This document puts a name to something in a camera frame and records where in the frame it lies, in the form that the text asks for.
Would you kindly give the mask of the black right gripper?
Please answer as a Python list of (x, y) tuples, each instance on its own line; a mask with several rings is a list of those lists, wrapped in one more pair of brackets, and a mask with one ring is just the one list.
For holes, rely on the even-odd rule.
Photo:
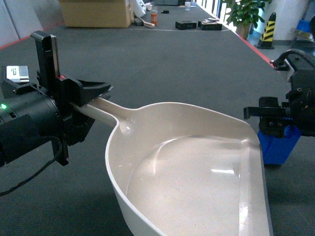
[(290, 49), (273, 61), (275, 70), (286, 71), (291, 91), (286, 94), (287, 107), (278, 98), (263, 96), (258, 107), (245, 107), (244, 119), (259, 117), (259, 130), (264, 135), (285, 137), (285, 128), (294, 124), (303, 136), (315, 135), (315, 57), (302, 50)]

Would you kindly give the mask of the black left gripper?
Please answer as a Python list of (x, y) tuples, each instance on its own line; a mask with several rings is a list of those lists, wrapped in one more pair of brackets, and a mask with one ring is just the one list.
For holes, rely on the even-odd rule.
[(74, 110), (110, 91), (109, 83), (75, 80), (60, 74), (57, 39), (42, 31), (35, 40), (37, 82), (14, 82), (1, 68), (0, 163), (8, 164), (46, 142), (57, 162), (68, 164), (68, 147), (85, 140), (95, 120)]

